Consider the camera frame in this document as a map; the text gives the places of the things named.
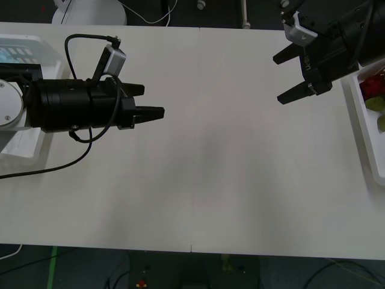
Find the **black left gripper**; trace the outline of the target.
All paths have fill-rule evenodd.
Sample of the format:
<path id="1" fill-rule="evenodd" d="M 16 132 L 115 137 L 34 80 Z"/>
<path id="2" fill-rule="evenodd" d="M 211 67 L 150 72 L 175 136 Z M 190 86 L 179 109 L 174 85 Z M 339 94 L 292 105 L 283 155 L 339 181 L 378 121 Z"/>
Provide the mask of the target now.
<path id="1" fill-rule="evenodd" d="M 111 126 L 118 129 L 131 129 L 136 124 L 151 122 L 164 118 L 163 107 L 138 106 L 135 108 L 135 96 L 142 96 L 145 86 L 142 84 L 122 83 L 120 89 L 113 77 L 100 81 L 96 87 L 89 89 L 91 96 L 91 127 L 102 128 L 110 121 L 120 92 L 117 112 Z"/>

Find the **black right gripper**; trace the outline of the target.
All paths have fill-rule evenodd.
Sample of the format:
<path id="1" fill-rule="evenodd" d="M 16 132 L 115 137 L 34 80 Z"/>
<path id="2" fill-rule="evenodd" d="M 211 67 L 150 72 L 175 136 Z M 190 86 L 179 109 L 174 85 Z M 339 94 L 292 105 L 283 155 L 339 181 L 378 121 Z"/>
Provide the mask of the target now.
<path id="1" fill-rule="evenodd" d="M 299 58 L 304 81 L 280 94 L 277 100 L 288 104 L 312 95 L 331 90 L 332 82 L 359 68 L 354 55 L 359 42 L 359 32 L 342 32 L 328 39 L 311 31 L 298 33 L 298 43 L 292 43 L 273 56 L 275 64 Z"/>

